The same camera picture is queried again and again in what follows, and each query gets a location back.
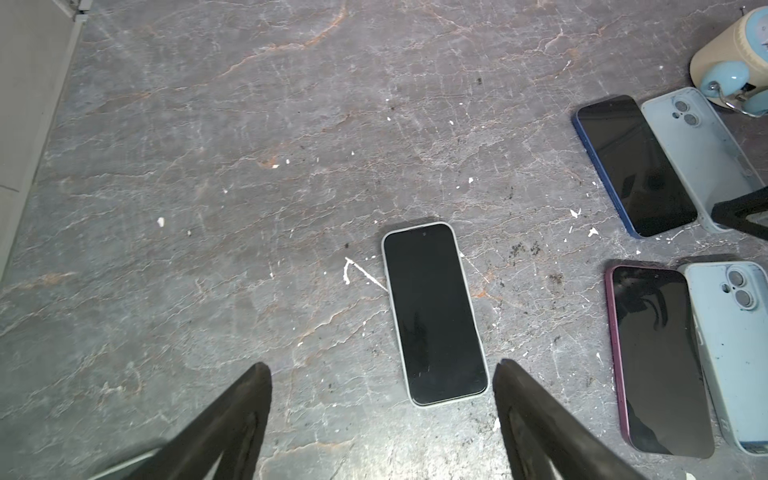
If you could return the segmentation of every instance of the alarm clock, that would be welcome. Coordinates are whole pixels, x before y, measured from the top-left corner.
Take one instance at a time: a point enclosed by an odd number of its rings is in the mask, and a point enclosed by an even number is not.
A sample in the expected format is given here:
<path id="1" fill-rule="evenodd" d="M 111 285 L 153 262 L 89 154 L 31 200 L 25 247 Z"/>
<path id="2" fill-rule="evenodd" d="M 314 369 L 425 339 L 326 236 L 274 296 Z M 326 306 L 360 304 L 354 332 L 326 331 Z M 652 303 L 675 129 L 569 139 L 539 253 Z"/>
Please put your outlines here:
<path id="1" fill-rule="evenodd" d="M 768 6 L 747 12 L 696 52 L 690 78 L 721 107 L 750 117 L 768 113 Z"/>

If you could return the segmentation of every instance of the pink smartphone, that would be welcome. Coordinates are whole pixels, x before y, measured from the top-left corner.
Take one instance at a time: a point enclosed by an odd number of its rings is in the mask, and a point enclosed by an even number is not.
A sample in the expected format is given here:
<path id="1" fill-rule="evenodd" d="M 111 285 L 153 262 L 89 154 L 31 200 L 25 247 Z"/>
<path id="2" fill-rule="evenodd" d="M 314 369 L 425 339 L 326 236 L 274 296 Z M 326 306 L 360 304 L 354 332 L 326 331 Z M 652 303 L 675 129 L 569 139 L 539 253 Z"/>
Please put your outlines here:
<path id="1" fill-rule="evenodd" d="M 688 285 L 676 270 L 605 272 L 619 421 L 641 452 L 708 458 L 714 438 Z"/>

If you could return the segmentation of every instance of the blue phone frame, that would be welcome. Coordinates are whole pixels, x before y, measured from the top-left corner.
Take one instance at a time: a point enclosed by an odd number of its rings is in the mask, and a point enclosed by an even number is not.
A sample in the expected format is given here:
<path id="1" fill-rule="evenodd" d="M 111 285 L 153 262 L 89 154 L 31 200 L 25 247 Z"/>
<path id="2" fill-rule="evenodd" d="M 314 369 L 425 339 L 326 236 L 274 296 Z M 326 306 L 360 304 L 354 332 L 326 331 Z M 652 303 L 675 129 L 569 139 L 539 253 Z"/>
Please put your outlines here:
<path id="1" fill-rule="evenodd" d="M 611 198 L 611 201 L 614 203 L 614 207 L 616 208 L 616 211 L 619 213 L 619 217 L 621 218 L 621 222 L 624 224 L 624 228 L 627 229 L 627 232 L 632 237 L 639 238 L 641 240 L 644 238 L 647 238 L 640 235 L 637 232 L 637 230 L 634 229 L 632 220 L 630 220 L 629 214 L 627 214 L 627 209 L 625 209 L 624 205 L 621 203 L 621 199 L 619 198 L 618 193 L 616 193 L 616 189 L 614 188 L 614 185 L 611 183 L 611 179 L 608 177 L 608 172 L 605 171 L 605 167 L 603 167 L 603 163 L 600 162 L 600 158 L 598 157 L 597 151 L 595 151 L 594 147 L 592 146 L 592 142 L 589 140 L 589 137 L 587 137 L 587 132 L 584 131 L 584 126 L 581 125 L 581 120 L 579 120 L 578 118 L 578 115 L 580 112 L 581 112 L 581 108 L 578 109 L 578 111 L 572 118 L 574 127 L 576 128 L 576 133 L 578 134 L 578 137 L 581 139 L 581 143 L 584 144 L 584 148 L 587 150 L 587 155 L 589 155 L 589 159 L 592 160 L 594 169 L 598 171 L 598 176 L 600 177 L 600 180 L 603 182 L 603 186 L 605 187 L 605 190 L 607 190 L 608 196 Z"/>

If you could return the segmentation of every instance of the black phone screen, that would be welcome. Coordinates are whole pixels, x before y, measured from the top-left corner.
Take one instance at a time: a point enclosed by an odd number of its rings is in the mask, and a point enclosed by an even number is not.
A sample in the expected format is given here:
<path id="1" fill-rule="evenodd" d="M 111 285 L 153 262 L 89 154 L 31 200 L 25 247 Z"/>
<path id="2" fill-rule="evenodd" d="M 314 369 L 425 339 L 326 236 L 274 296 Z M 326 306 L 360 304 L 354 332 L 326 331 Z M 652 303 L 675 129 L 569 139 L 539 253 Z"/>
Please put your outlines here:
<path id="1" fill-rule="evenodd" d="M 430 405 L 488 388 L 453 230 L 433 223 L 389 233 L 382 249 L 413 401 Z"/>
<path id="2" fill-rule="evenodd" d="M 583 107 L 576 117 L 639 235 L 696 220 L 696 207 L 631 97 Z"/>
<path id="3" fill-rule="evenodd" d="M 708 458 L 714 440 L 685 277 L 619 266 L 613 285 L 632 445 Z"/>

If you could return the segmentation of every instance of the gray marble surface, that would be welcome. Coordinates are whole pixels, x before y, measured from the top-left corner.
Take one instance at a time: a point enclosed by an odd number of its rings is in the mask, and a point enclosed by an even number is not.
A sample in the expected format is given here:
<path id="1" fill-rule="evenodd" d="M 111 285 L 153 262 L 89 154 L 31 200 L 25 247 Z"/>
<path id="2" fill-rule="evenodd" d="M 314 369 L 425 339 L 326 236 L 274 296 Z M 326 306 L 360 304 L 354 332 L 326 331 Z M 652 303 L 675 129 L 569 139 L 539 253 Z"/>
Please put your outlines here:
<path id="1" fill-rule="evenodd" d="M 491 368 L 648 478 L 767 477 L 714 423 L 708 460 L 624 443 L 602 286 L 608 259 L 764 244 L 630 238 L 570 122 L 686 85 L 741 5 L 97 2 L 0 287 L 2 477 L 90 475 L 264 361 L 257 478 L 510 478 L 492 395 L 411 406 L 386 293 L 343 280 L 383 280 L 382 235 L 425 217 L 457 231 Z M 725 117 L 768 178 L 765 121 Z"/>

